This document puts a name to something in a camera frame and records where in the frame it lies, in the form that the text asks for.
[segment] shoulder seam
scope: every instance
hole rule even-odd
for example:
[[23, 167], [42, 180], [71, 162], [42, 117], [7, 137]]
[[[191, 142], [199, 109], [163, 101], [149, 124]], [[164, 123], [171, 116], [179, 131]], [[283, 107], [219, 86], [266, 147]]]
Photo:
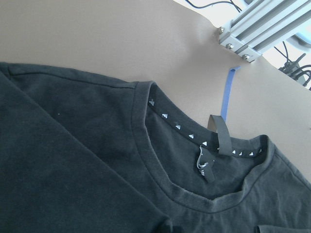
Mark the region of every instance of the shoulder seam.
[[61, 79], [66, 79], [66, 80], [80, 82], [80, 83], [88, 83], [88, 84], [94, 84], [94, 85], [100, 85], [100, 86], [108, 86], [108, 87], [112, 87], [112, 88], [135, 89], [134, 87], [125, 87], [125, 86], [124, 87], [118, 87], [118, 86], [112, 86], [112, 85], [107, 85], [107, 84], [102, 84], [102, 83], [93, 83], [93, 82], [88, 82], [88, 81], [76, 80], [76, 79], [71, 79], [71, 78], [68, 78], [68, 77], [58, 76], [58, 75], [55, 75], [55, 74], [45, 73], [45, 72], [30, 72], [30, 73], [22, 73], [22, 74], [12, 74], [10, 72], [10, 70], [9, 70], [9, 74], [10, 74], [10, 76], [19, 76], [19, 75], [27, 75], [27, 74], [46, 74], [46, 75], [51, 75], [51, 76], [58, 77], [58, 78], [61, 78]]

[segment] shirt sleeve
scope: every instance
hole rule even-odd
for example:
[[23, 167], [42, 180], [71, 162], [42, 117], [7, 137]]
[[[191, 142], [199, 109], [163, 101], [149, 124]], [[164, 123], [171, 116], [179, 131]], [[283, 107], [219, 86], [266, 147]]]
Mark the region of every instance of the shirt sleeve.
[[269, 225], [258, 225], [257, 233], [311, 233], [311, 229], [292, 229]]
[[0, 232], [172, 233], [174, 226], [0, 72]]

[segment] hex bolt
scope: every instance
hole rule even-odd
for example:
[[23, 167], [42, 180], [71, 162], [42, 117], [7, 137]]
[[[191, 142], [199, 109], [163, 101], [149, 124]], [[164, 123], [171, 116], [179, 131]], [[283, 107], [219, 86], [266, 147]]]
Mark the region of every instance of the hex bolt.
[[218, 28], [218, 32], [219, 32], [219, 35], [221, 35], [222, 33], [224, 33], [224, 28], [223, 27], [220, 27], [220, 28]]
[[243, 60], [248, 60], [250, 57], [251, 57], [251, 56], [248, 55], [248, 54], [244, 54], [244, 55], [242, 56]]
[[227, 49], [229, 49], [229, 50], [231, 50], [231, 49], [234, 48], [233, 44], [227, 44], [225, 47], [226, 47]]

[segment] black cable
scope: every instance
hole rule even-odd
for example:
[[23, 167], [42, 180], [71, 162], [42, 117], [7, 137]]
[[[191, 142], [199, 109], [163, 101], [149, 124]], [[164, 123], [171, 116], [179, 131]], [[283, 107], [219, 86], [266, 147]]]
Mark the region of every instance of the black cable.
[[214, 3], [211, 3], [211, 4], [208, 4], [206, 6], [196, 6], [196, 5], [193, 5], [189, 0], [185, 0], [187, 3], [189, 3], [191, 6], [193, 6], [194, 8], [196, 9], [202, 9], [202, 8], [206, 8], [206, 7], [209, 7], [209, 6], [212, 6], [212, 5], [215, 5], [215, 4], [219, 4], [219, 3], [229, 3], [233, 6], [236, 6], [236, 4], [230, 2], [230, 1], [217, 1], [217, 2], [214, 2]]
[[305, 81], [305, 83], [303, 84], [303, 86], [307, 86], [308, 83], [310, 82], [311, 80], [311, 75], [309, 74], [309, 78]]
[[277, 49], [277, 47], [274, 47], [279, 53], [281, 53], [285, 58], [287, 58], [280, 50]]
[[305, 74], [307, 74], [307, 73], [311, 74], [311, 70], [302, 71], [302, 72], [300, 72], [299, 74], [297, 74], [293, 79], [294, 79], [295, 81], [297, 81], [297, 80], [299, 79], [300, 76], [305, 75]]
[[308, 68], [308, 67], [311, 67], [311, 65], [306, 65], [306, 66], [300, 67], [297, 70], [295, 70], [293, 73], [291, 73], [289, 76], [292, 77], [294, 74], [296, 74], [296, 73], [302, 71], [302, 69]]
[[302, 54], [295, 62], [293, 62], [290, 66], [286, 67], [285, 70], [283, 71], [284, 74], [287, 74], [300, 62], [300, 60], [306, 56], [306, 54]]
[[288, 61], [289, 61], [289, 58], [288, 58], [288, 51], [287, 51], [287, 47], [286, 47], [286, 44], [284, 41], [283, 42], [283, 45], [284, 45], [284, 49], [285, 49], [285, 52], [286, 52], [286, 64], [288, 64]]
[[240, 7], [238, 7], [233, 0], [230, 0], [230, 2], [232, 2], [234, 4], [235, 9], [237, 9], [237, 11], [240, 13], [242, 11], [242, 9]]

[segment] blue painter's tape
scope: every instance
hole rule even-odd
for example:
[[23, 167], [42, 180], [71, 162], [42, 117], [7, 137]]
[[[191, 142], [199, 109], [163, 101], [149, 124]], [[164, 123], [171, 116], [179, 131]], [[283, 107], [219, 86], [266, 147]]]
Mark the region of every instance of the blue painter's tape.
[[223, 104], [222, 104], [222, 111], [221, 111], [221, 116], [223, 117], [224, 121], [226, 121], [226, 118], [227, 118], [228, 104], [229, 104], [233, 77], [235, 75], [235, 71], [237, 71], [240, 68], [241, 66], [231, 68], [227, 76], [227, 81], [225, 83], [225, 92], [224, 92], [224, 98], [223, 98]]

